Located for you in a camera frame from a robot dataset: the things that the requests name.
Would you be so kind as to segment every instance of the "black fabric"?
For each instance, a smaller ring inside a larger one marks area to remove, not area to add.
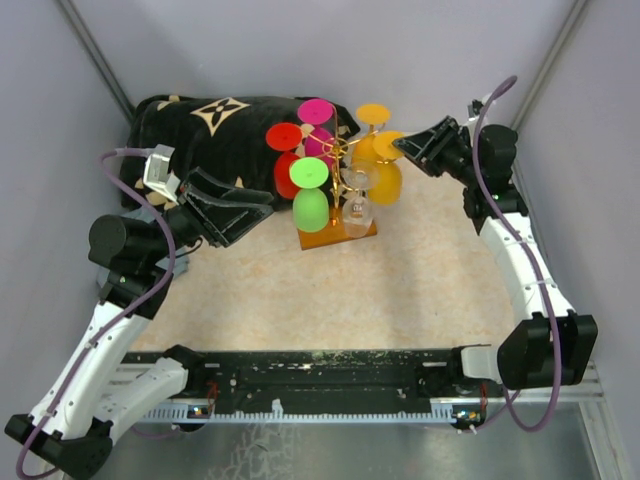
[[[267,191],[274,196],[274,209],[291,204],[281,197],[273,178],[273,167],[281,152],[271,149],[267,130],[280,122],[301,124],[297,110],[306,98],[232,97],[201,99],[158,95],[138,105],[127,146],[150,148],[164,144],[175,148],[171,169],[185,178],[201,167],[217,180],[235,184],[241,178],[244,187]],[[349,112],[336,105],[340,136],[350,138],[360,131]],[[332,122],[323,126],[333,132]],[[144,162],[126,157],[120,178],[135,188],[142,178]],[[322,187],[328,194],[330,181]],[[147,189],[136,189],[146,194]],[[138,205],[123,195],[122,205]]]

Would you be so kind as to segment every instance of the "cable tie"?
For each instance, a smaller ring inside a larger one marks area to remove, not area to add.
[[[527,283],[525,285],[526,287],[534,287],[534,286],[538,286],[538,285],[542,285],[542,284],[546,284],[546,285],[550,285],[550,286],[556,286],[556,282],[553,281],[553,278],[545,278],[544,280],[536,280],[535,282],[531,282],[531,283]]]
[[[527,245],[535,245],[536,244],[535,240],[532,240],[532,239],[529,239],[529,238],[522,238],[522,240],[516,240],[515,238],[512,238],[510,236],[509,239],[510,239],[509,243],[506,243],[507,241],[505,240],[505,247],[511,247],[513,245],[522,246],[524,244],[527,244]]]

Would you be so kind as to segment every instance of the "orange wooden base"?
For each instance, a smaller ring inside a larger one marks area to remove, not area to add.
[[[336,210],[331,209],[329,224],[316,233],[301,232],[298,230],[298,238],[300,239],[300,248],[309,250],[311,248],[326,247],[327,245],[335,245],[336,243],[348,242],[350,240],[358,240],[351,238],[344,231],[340,214],[336,215]],[[378,233],[376,222],[371,224],[369,231],[364,237],[371,237]]]

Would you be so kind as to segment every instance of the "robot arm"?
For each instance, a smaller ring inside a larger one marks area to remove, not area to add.
[[[553,383],[553,342],[561,346],[561,384],[582,381],[597,336],[591,315],[577,315],[551,277],[531,229],[528,209],[511,182],[516,156],[515,131],[502,125],[487,125],[479,136],[480,173],[493,200],[518,232],[517,240],[488,204],[472,164],[468,125],[475,125],[482,103],[470,107],[469,123],[458,126],[451,117],[423,132],[398,139],[394,145],[420,170],[432,177],[445,172],[460,181],[464,211],[476,232],[493,253],[507,287],[515,330],[499,347],[469,346],[460,349],[460,374],[471,379],[491,379],[510,390],[549,387]],[[547,285],[550,306],[558,321],[560,338],[552,338],[539,280],[520,243],[526,243]]]
[[[148,152],[144,181],[177,201],[164,219],[178,247],[201,237],[214,247],[228,247],[272,213],[269,193],[236,189],[200,169],[180,182],[168,170],[172,151],[158,146]],[[168,246],[157,223],[114,215],[94,222],[89,243],[89,260],[110,273],[87,330],[42,400],[5,427],[10,437],[77,479],[93,476],[124,432],[158,403],[188,393],[204,370],[200,354],[176,345],[126,388],[104,396],[125,353],[166,297],[171,281],[158,287],[166,272],[156,263],[167,256]],[[149,300],[113,323],[152,288],[157,291]]]

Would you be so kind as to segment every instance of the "white wall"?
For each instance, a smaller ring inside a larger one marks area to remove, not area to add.
[[[561,287],[598,321],[596,364],[640,474],[637,0],[593,2],[520,137],[520,169]]]
[[[133,103],[158,93],[321,96],[384,103],[423,129],[520,82],[493,112],[509,122],[568,0],[76,0]]]
[[[53,2],[4,6],[0,58],[4,426],[46,393],[86,328],[96,299],[88,230],[117,208],[95,158],[128,126]],[[15,478],[18,450],[0,435],[0,478]]]

